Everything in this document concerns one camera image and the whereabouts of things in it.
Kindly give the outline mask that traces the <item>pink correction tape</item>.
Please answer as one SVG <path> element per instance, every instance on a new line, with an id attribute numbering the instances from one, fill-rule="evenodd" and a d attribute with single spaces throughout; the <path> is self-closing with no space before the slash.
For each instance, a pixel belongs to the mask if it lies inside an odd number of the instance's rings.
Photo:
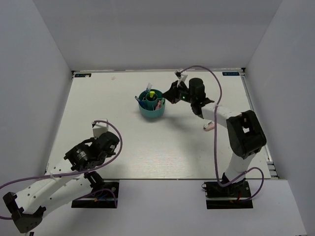
<path id="1" fill-rule="evenodd" d="M 203 125 L 203 130 L 204 131 L 210 131 L 210 130 L 213 130 L 214 128 L 215 128 L 215 124 L 214 124 L 213 121 Z"/>

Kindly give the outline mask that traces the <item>pink eraser stick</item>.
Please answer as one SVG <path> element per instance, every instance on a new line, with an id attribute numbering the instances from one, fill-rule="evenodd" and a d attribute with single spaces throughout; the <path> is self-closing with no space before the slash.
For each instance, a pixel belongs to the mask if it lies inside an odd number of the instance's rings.
<path id="1" fill-rule="evenodd" d="M 160 108 L 161 108 L 161 106 L 162 106 L 162 101 L 161 101 L 161 100 L 159 100 L 159 101 L 157 102 L 157 105 L 156 105 L 156 107 L 155 107 L 155 110 L 160 109 Z"/>

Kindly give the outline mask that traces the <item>blue ballpoint pen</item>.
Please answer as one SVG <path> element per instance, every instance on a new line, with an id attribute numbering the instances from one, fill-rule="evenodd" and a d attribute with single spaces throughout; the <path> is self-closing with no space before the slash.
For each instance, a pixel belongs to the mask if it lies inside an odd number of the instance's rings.
<path id="1" fill-rule="evenodd" d="M 143 109 L 146 109 L 146 103 L 143 100 L 140 100 L 139 97 L 135 96 L 136 101 L 138 102 L 139 106 Z"/>

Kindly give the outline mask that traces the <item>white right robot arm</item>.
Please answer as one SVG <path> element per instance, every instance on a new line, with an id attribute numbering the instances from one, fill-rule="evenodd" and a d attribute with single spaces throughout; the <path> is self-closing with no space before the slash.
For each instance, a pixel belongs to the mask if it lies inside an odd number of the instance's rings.
<path id="1" fill-rule="evenodd" d="M 218 178 L 218 184 L 226 195 L 234 196 L 239 192 L 239 183 L 243 182 L 245 175 L 254 170 L 249 167 L 251 161 L 267 143 L 255 112 L 234 112 L 220 106 L 206 96 L 200 78 L 190 79 L 188 86 L 182 81 L 175 81 L 162 97 L 172 104 L 185 101 L 196 116 L 212 120 L 215 126 L 221 125 L 227 129 L 232 157 L 228 168 Z"/>

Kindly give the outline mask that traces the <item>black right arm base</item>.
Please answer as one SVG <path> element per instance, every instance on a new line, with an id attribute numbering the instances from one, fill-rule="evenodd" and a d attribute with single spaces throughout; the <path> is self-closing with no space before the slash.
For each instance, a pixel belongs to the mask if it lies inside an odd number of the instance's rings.
<path id="1" fill-rule="evenodd" d="M 216 181 L 204 182 L 201 185 L 205 191 L 207 209 L 252 209 L 252 196 L 249 183 L 244 179 L 221 187 Z"/>

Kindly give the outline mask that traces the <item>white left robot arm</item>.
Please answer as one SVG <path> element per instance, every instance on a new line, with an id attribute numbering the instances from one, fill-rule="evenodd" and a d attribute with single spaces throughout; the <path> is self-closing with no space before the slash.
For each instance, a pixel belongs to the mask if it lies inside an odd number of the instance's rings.
<path id="1" fill-rule="evenodd" d="M 28 233 L 55 209 L 77 199 L 98 197 L 113 191 L 96 172 L 106 158 L 115 159 L 121 136 L 107 131 L 97 138 L 82 141 L 36 182 L 17 193 L 8 192 L 3 201 L 18 231 Z"/>

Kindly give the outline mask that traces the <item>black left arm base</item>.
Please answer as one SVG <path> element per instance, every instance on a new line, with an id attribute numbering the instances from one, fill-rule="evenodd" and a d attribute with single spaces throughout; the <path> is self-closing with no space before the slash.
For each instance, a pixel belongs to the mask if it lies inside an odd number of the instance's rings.
<path id="1" fill-rule="evenodd" d="M 118 206 L 119 196 L 119 181 L 106 181 L 102 190 L 94 193 L 96 190 L 92 190 L 92 193 L 84 198 L 74 200 L 71 203 L 72 208 L 90 208 L 90 209 L 115 209 Z"/>

